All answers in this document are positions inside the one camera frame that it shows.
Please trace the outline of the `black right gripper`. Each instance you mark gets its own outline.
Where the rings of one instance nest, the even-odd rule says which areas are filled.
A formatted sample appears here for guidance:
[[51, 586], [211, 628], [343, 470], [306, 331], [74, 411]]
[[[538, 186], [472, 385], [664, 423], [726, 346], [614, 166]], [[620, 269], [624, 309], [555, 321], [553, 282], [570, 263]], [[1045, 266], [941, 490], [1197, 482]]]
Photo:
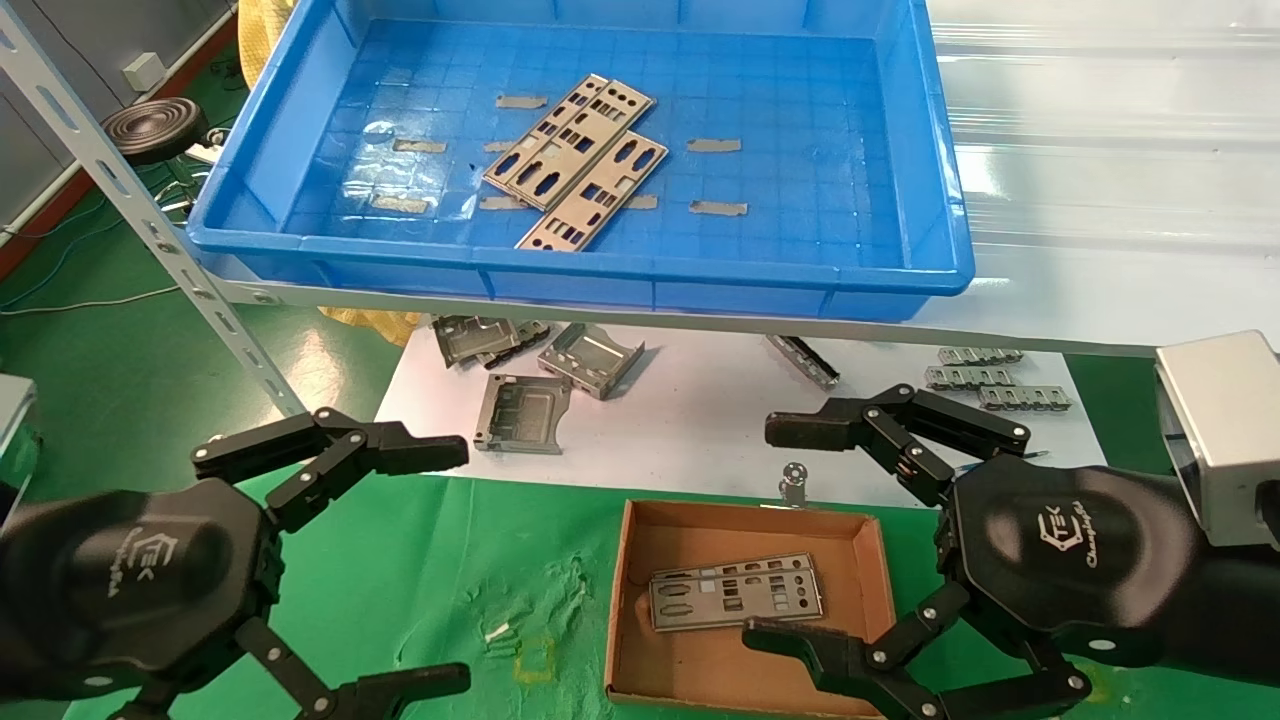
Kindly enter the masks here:
[[[922, 438], [980, 461], [1018, 457], [955, 480]], [[948, 496], [954, 548], [941, 566], [955, 582], [874, 642], [749, 618], [742, 643], [800, 660], [818, 691], [864, 700], [887, 719], [1059, 716], [1092, 692], [1060, 652], [1129, 667], [1171, 664], [1187, 646], [1187, 592], [1201, 559], [1181, 487], [1114, 468], [1038, 466], [1019, 459], [1029, 439], [1019, 423], [913, 386], [828, 398], [817, 413], [772, 413], [773, 447], [863, 450], [923, 505]], [[941, 692], [919, 683], [910, 662], [961, 619], [1029, 671]]]

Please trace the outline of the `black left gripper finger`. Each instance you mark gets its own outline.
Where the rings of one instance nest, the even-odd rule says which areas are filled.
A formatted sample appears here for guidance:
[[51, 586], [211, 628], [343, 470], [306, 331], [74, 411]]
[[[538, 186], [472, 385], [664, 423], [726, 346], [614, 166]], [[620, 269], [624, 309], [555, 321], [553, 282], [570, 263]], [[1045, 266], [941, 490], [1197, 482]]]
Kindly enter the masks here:
[[243, 655], [262, 666], [298, 706], [297, 719], [398, 719], [412, 703], [471, 687], [466, 664], [440, 664], [361, 676], [330, 688], [261, 618], [251, 618], [232, 635], [236, 651], [214, 667], [225, 671]]

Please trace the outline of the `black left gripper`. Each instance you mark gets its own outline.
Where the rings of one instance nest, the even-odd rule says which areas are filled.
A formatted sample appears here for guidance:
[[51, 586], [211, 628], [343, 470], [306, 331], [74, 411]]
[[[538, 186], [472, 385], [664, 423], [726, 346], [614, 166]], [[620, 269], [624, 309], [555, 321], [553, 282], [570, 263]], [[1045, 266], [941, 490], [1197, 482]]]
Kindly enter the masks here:
[[[20, 505], [3, 528], [3, 698], [205, 687], [243, 655], [237, 630], [279, 600], [278, 529], [300, 530], [370, 473], [467, 462], [461, 436], [321, 407], [198, 446], [196, 477], [220, 480]], [[268, 515], [233, 487], [296, 464]]]

